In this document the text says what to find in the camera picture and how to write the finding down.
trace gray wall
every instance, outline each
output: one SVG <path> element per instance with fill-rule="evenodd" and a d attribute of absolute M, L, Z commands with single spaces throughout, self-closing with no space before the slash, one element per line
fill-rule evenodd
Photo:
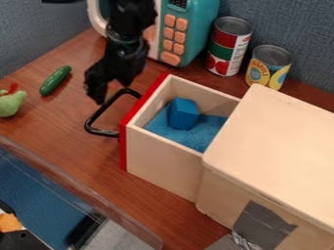
<path fill-rule="evenodd" d="M 35 60 L 89 26 L 85 2 L 0 0 L 0 77 Z"/>
<path fill-rule="evenodd" d="M 223 0 L 221 15 L 253 25 L 251 49 L 273 44 L 289 51 L 290 76 L 334 92 L 334 0 Z"/>

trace wooden lid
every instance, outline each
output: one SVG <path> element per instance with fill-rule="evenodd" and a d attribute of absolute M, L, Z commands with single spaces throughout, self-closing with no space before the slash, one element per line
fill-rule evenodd
<path fill-rule="evenodd" d="M 333 113 L 253 85 L 203 162 L 334 233 Z"/>

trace red label can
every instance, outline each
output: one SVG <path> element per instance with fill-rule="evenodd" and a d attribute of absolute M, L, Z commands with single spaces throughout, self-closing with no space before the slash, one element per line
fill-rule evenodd
<path fill-rule="evenodd" d="M 235 75 L 240 69 L 251 35 L 252 28 L 247 21 L 235 17 L 216 19 L 206 67 L 222 76 Z"/>

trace green cucumber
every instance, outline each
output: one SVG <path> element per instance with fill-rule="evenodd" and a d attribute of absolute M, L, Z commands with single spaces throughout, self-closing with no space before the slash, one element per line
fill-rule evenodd
<path fill-rule="evenodd" d="M 42 84 L 39 93 L 43 96 L 49 96 L 69 75 L 72 68 L 69 65 L 62 66 L 50 75 Z"/>

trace tomato can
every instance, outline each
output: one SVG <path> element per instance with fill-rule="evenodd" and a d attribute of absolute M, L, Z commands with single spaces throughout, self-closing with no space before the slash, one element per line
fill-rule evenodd
<path fill-rule="evenodd" d="M 235 75 L 241 66 L 252 35 L 251 25 L 235 17 L 215 20 L 206 67 L 221 76 Z"/>
<path fill-rule="evenodd" d="M 290 54 L 274 45 L 261 45 L 254 49 L 248 65 L 246 82 L 249 86 L 258 83 L 279 90 L 291 67 Z"/>

